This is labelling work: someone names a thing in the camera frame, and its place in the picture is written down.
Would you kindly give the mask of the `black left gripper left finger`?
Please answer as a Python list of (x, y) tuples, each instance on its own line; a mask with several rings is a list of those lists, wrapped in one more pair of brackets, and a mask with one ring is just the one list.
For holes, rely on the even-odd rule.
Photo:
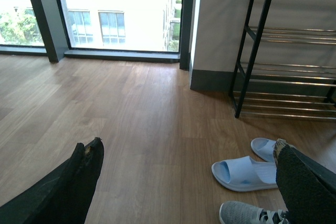
[(77, 143), (69, 159), (1, 206), (1, 223), (84, 223), (103, 159), (101, 138)]

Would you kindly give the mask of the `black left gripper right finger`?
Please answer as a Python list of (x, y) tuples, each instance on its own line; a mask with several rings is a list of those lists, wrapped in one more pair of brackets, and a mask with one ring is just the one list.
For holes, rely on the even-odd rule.
[(280, 138), (273, 155), (289, 222), (335, 223), (335, 173)]

